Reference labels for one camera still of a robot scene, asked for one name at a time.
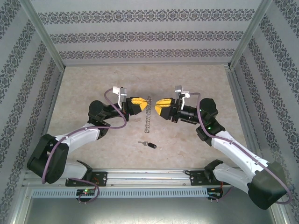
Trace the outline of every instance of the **white bracket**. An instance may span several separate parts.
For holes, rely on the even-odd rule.
[[[185,95],[184,97],[182,97],[182,101],[183,101],[182,106],[181,106],[181,110],[182,110],[184,108],[184,105],[185,105],[185,98],[190,98],[190,93],[189,93],[189,91],[185,91],[181,85],[177,85],[175,87],[174,91],[176,92],[177,97],[179,97],[179,95],[178,95],[179,92],[181,94]]]
[[[112,92],[118,95],[118,106],[122,109],[121,102],[125,102],[127,99],[127,89],[114,86]]]

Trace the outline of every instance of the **key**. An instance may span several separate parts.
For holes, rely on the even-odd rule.
[[[139,143],[143,144],[144,146],[147,146],[147,145],[148,145],[148,142],[147,142],[147,141],[139,141]]]

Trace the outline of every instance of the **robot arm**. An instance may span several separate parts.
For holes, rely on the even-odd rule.
[[[157,102],[155,106],[157,113],[164,119],[171,120],[175,123],[180,119],[181,121],[191,124],[198,124],[197,108],[184,105],[184,98],[190,97],[189,92],[184,91],[181,86],[176,86],[175,92],[177,99],[167,98]],[[218,138],[210,138],[205,134],[201,126],[196,129],[199,138],[209,146],[223,152],[241,169],[231,168],[222,161],[215,160],[205,167],[205,177],[209,181],[216,179],[241,189],[247,193],[251,200],[261,209],[269,208],[273,203],[284,196],[286,190],[283,186],[258,165],[258,163],[267,167],[282,180],[283,183],[286,183],[282,166],[278,162],[269,163],[237,142],[215,119],[218,111],[213,99],[202,99],[199,107],[204,128],[208,133],[225,138],[230,142]],[[236,147],[233,142],[239,145],[246,153],[253,156],[256,161],[253,161],[247,154]]]
[[[147,106],[147,101],[142,98],[127,98],[125,88],[114,87],[113,93],[118,95],[118,103],[114,106],[121,111],[126,121],[129,121],[129,115],[139,114]],[[27,163],[27,168],[42,177],[49,153],[62,138],[66,138],[57,146],[51,158],[45,178],[46,182],[54,183],[59,178],[77,178],[90,181],[93,169],[81,161],[69,161],[68,156],[77,148],[104,137],[108,129],[96,127],[109,127],[110,124],[106,120],[120,117],[120,115],[111,105],[105,105],[101,101],[95,100],[89,105],[88,117],[89,120],[80,128],[81,131],[74,132],[70,137],[68,137],[70,133],[58,136],[51,136],[50,134],[42,136]]]

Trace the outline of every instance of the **beige floor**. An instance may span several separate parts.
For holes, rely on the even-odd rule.
[[[59,135],[80,128],[88,120],[88,106],[93,100],[105,102],[103,94],[112,86],[127,88],[128,97],[152,97],[153,104],[162,98],[175,97],[175,85],[203,98],[213,98],[217,120],[242,144],[245,144],[240,121],[222,65],[117,65],[67,67],[50,123],[49,133]],[[109,94],[113,102],[117,96]],[[196,106],[196,97],[186,100]],[[146,113],[131,116],[121,130],[109,130],[99,141],[84,145],[70,155],[93,168],[202,168],[220,159],[234,163],[197,137],[197,125],[177,124],[159,117],[152,106],[150,133],[144,133]],[[108,120],[112,126],[123,124],[121,118]],[[156,149],[138,141],[157,145]]]

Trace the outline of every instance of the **cable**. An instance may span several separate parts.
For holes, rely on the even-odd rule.
[[[104,97],[105,97],[105,100],[119,113],[119,115],[123,118],[124,120],[124,124],[120,127],[107,127],[107,126],[92,126],[92,127],[83,127],[83,128],[79,128],[78,130],[75,130],[69,134],[67,134],[66,136],[64,136],[61,140],[59,140],[55,146],[53,147],[51,153],[49,154],[49,157],[47,159],[47,162],[46,162],[46,165],[45,165],[45,169],[43,170],[43,176],[42,176],[42,184],[45,184],[46,183],[46,175],[47,175],[47,171],[48,171],[48,168],[49,168],[49,164],[51,162],[51,159],[53,157],[53,154],[55,153],[55,150],[56,148],[58,147],[58,145],[64,141],[65,139],[67,139],[68,137],[72,136],[73,134],[77,133],[77,132],[80,132],[80,131],[83,131],[83,130],[88,130],[88,129],[121,129],[123,127],[125,127],[127,125],[127,120],[126,118],[124,117],[124,115],[121,113],[121,111],[108,99],[107,97],[107,93],[112,91],[112,89],[109,89],[107,90],[105,93],[104,93]]]
[[[79,203],[88,204],[88,203],[94,201],[95,199],[97,199],[98,196],[100,195],[100,188],[98,187],[97,184],[95,184],[95,183],[93,183],[93,182],[90,182],[90,181],[85,181],[85,180],[77,179],[77,178],[69,178],[69,179],[70,179],[70,180],[73,180],[73,181],[79,181],[79,182],[83,182],[83,183],[92,184],[93,186],[95,186],[95,189],[98,190],[96,196],[93,197],[92,199],[90,199],[88,202],[80,201],[80,198],[81,198],[81,196],[83,195],[83,194],[80,194],[80,195],[79,195],[79,198],[78,198]]]
[[[224,140],[224,141],[229,142],[230,144],[233,144],[238,149],[240,149],[244,154],[246,154],[249,158],[251,158],[255,163],[257,163],[264,170],[266,170],[271,176],[273,176],[275,178],[275,180],[277,180],[281,184],[281,186],[283,186],[283,188],[286,190],[286,192],[287,192],[287,194],[289,196],[289,199],[286,202],[275,202],[276,204],[289,204],[289,203],[291,203],[291,201],[292,201],[292,194],[291,194],[290,190],[285,185],[285,183],[283,183],[282,180],[280,180],[271,170],[269,170],[266,166],[264,166],[263,164],[261,164],[256,158],[254,158],[252,155],[250,155],[246,150],[244,150],[241,146],[239,146],[235,142],[231,142],[230,140],[228,140],[226,138],[223,138],[223,137],[211,135],[209,132],[207,132],[205,126],[203,125],[201,116],[200,116],[200,108],[199,108],[199,106],[200,106],[200,93],[199,92],[194,92],[194,93],[190,93],[190,95],[198,95],[198,99],[197,99],[197,116],[198,116],[198,120],[199,120],[200,126],[201,126],[202,130],[204,131],[204,133],[208,137],[210,137],[210,138]]]

